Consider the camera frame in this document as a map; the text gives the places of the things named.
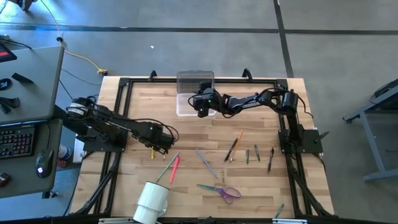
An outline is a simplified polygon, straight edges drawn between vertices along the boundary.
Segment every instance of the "keyboard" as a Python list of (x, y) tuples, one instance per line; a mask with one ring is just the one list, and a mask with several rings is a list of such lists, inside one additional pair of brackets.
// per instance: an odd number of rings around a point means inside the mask
[(0, 127), (0, 159), (33, 155), (33, 124)]

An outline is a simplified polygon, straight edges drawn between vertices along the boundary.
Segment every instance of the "wooden tabletop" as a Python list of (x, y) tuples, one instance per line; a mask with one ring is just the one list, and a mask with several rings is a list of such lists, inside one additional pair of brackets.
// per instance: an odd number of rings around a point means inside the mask
[[(119, 79), (120, 77), (104, 77), (99, 104), (111, 110), (114, 108)], [(293, 88), (303, 98), (307, 111), (310, 111), (304, 80), (287, 80), (289, 89)], [(216, 89), (221, 94), (237, 97), (253, 95), (270, 87), (272, 86), (253, 83), (216, 84)], [(150, 150), (129, 137), (119, 166), (112, 216), (132, 217), (145, 182), (155, 182), (173, 156), (180, 152), (180, 163), (173, 184), (169, 183), (172, 166), (159, 181), (160, 185), (170, 189), (165, 217), (272, 218), (282, 203), (285, 207), (280, 217), (294, 217), (285, 157), (280, 152), (277, 136), (277, 114), (266, 106), (260, 106), (245, 110), (231, 119), (226, 119), (219, 113), (206, 118), (178, 117), (176, 96), (175, 83), (134, 84), (128, 117), (158, 119), (175, 127), (180, 133), (180, 139), (172, 146), (163, 161), (163, 156), (159, 153), (155, 154), (155, 159), (151, 159)], [(125, 98), (126, 92), (122, 97), (122, 105)], [(313, 120), (303, 112), (301, 103), (298, 105), (298, 116), (304, 128), (313, 128)], [(226, 153), (241, 130), (244, 132), (234, 161), (224, 162)], [(261, 162), (258, 162), (254, 153), (255, 144), (259, 149)], [(272, 147), (275, 154), (271, 173), (267, 174)], [(217, 173), (218, 179), (213, 177), (195, 152), (195, 148), (201, 150)], [(249, 164), (246, 164), (246, 149), (250, 149)], [(83, 161), (71, 212), (81, 208), (98, 186), (103, 157), (103, 152), (94, 152)], [(309, 189), (324, 208), (333, 213), (321, 162), (314, 155), (303, 154), (303, 164)], [(197, 184), (221, 186), (222, 170), (226, 185), (237, 188), (242, 195), (231, 205), (227, 205), (218, 193), (197, 187)], [(300, 187), (297, 186), (297, 189), (300, 208), (305, 212)], [(102, 209), (105, 207), (107, 194), (108, 188), (105, 190)]]

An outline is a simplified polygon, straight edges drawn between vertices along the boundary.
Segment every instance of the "gray floor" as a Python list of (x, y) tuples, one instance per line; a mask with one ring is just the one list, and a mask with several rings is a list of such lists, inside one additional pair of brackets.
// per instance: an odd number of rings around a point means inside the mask
[[(277, 28), (272, 0), (48, 1), (61, 24), (101, 27)], [(394, 30), (398, 2), (393, 0), (280, 0), (286, 29)], [(107, 9), (105, 15), (98, 13)], [(53, 24), (41, 5), (26, 14), (9, 3), (0, 14), (6, 24)], [(32, 47), (57, 45), (56, 32), (0, 30)], [(239, 76), (249, 68), (255, 77), (286, 77), (278, 34), (173, 32), (62, 32), (72, 52), (89, 56), (109, 75), (175, 75), (181, 70), (212, 70)], [(326, 174), (335, 213), (345, 218), (398, 220), (398, 179), (365, 184), (362, 176), (376, 165), (359, 121), (341, 117), (368, 102), (373, 91), (398, 77), (398, 35), (288, 35), (294, 77), (308, 90), (315, 124), (330, 131), (323, 140)], [(92, 83), (101, 77), (85, 61), (66, 55), (64, 69)], [(62, 73), (72, 96), (96, 94), (99, 86), (75, 88), (80, 81)], [(58, 90), (57, 104), (70, 99)], [(70, 142), (70, 133), (63, 140)], [(27, 195), (0, 200), (0, 220), (61, 215), (76, 181), (76, 170), (58, 172), (60, 198)]]

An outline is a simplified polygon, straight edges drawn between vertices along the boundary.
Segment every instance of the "scissors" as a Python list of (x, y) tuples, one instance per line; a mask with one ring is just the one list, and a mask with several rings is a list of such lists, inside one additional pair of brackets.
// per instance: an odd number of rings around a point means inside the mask
[(241, 193), (233, 187), (212, 187), (203, 184), (197, 184), (197, 186), (220, 193), (227, 204), (232, 204), (234, 198), (241, 197)]

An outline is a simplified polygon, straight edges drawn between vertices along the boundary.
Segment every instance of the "white cup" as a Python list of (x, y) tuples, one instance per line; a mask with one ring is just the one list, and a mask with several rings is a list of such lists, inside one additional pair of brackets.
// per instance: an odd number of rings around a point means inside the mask
[(134, 219), (143, 224), (154, 224), (157, 217), (165, 212), (169, 189), (159, 184), (147, 181), (138, 200)]

